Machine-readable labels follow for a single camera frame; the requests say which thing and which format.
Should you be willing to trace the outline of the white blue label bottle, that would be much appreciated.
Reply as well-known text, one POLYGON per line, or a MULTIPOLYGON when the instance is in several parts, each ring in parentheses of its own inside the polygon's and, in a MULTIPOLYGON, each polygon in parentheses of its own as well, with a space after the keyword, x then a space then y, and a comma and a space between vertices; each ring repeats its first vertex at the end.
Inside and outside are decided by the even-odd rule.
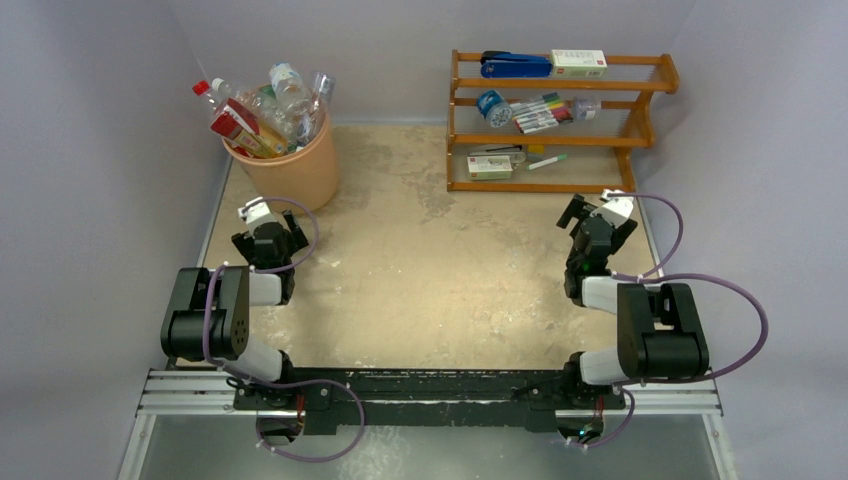
POLYGON ((301 75, 289 63, 275 64, 269 70, 269 78, 278 110, 291 124, 294 138, 299 141, 304 132, 303 120, 312 104, 312 94, 301 75))

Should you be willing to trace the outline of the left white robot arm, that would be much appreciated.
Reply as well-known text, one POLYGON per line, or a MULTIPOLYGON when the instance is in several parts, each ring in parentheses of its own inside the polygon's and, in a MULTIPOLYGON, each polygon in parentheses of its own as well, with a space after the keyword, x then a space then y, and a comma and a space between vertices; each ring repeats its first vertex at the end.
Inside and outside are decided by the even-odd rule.
POLYGON ((230 266, 216 280, 207 268, 177 273, 160 331, 168 357, 210 363, 261 381, 259 395, 272 408, 284 409, 297 399, 298 382, 287 353, 250 333, 250 308, 285 306, 295 290, 295 253, 310 246, 293 213, 282 221, 259 207, 242 210, 247 230, 231 237, 248 262, 230 266))

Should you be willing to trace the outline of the red white label bottle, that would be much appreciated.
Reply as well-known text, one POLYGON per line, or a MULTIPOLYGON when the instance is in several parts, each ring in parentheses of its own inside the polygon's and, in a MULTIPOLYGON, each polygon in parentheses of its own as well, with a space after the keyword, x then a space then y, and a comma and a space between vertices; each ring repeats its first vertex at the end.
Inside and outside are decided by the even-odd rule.
POLYGON ((211 85, 201 80, 192 86, 192 92, 203 102, 205 113, 213 115, 221 103, 221 97, 211 85))

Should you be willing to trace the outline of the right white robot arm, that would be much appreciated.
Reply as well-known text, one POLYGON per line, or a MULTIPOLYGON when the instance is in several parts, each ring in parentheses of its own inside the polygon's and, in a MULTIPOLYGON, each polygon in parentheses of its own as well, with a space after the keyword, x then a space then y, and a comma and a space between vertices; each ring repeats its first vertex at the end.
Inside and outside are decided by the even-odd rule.
POLYGON ((629 380, 686 380, 705 374, 709 350, 691 288, 684 283, 648 285, 614 278, 608 267, 638 223, 632 197, 607 191, 600 205, 573 196, 557 225, 572 246, 565 262, 564 292, 577 306, 616 320, 616 343, 577 352, 561 381, 564 399, 584 407, 601 387, 629 380))

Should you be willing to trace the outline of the red gold tea bottle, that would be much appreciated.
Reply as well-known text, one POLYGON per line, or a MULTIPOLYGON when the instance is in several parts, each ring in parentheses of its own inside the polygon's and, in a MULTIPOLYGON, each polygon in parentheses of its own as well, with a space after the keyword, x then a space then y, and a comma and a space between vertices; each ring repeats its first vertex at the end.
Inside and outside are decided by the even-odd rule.
POLYGON ((231 98, 215 108, 210 129, 252 158, 272 159, 286 153, 285 141, 231 98))

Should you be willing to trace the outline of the crushed clear bottle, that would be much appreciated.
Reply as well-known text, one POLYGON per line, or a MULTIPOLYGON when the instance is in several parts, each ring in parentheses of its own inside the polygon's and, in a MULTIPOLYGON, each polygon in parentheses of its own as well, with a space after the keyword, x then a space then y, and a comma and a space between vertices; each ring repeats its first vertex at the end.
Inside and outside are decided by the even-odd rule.
POLYGON ((232 98, 245 106, 287 142, 296 139, 295 128, 275 98, 260 90, 221 78, 213 79, 211 87, 221 96, 232 98))

